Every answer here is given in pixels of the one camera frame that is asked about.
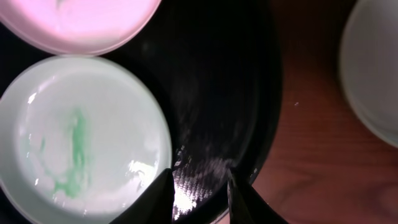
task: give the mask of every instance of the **light green dish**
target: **light green dish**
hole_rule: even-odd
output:
[[[33,223],[109,223],[171,167],[150,91],[103,58],[53,57],[0,101],[0,184]]]

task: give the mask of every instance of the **black bowl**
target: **black bowl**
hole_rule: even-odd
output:
[[[0,93],[52,55],[0,25]],[[282,73],[269,13],[252,0],[163,0],[148,25],[102,57],[160,103],[175,149],[175,223],[210,223],[228,205],[226,172],[254,182],[274,138]],[[0,194],[1,223],[25,220]]]

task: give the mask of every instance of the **green residue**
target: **green residue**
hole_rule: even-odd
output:
[[[53,175],[45,166],[45,173],[53,178],[55,182],[55,187],[53,194],[62,190],[65,195],[70,198],[76,198],[79,196],[80,192],[90,185],[90,175],[87,172],[87,153],[85,149],[87,148],[87,127],[86,119],[83,116],[81,110],[76,109],[73,111],[71,120],[69,121],[68,137],[71,138],[71,150],[72,150],[72,161],[71,167],[61,175]],[[40,147],[40,152],[44,151],[45,139],[43,138]]]

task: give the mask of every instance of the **plastic dish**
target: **plastic dish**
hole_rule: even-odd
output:
[[[160,0],[2,0],[0,21],[51,54],[100,55],[131,40]]]
[[[0,101],[0,184],[33,223],[109,223],[171,167],[151,92],[101,58],[54,57]]]
[[[340,73],[358,118],[398,147],[398,1],[362,0],[345,29]]]

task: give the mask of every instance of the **wooden surface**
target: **wooden surface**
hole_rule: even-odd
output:
[[[398,223],[398,149],[361,124],[338,83],[338,47],[354,2],[271,0],[284,99],[254,188],[292,224]]]

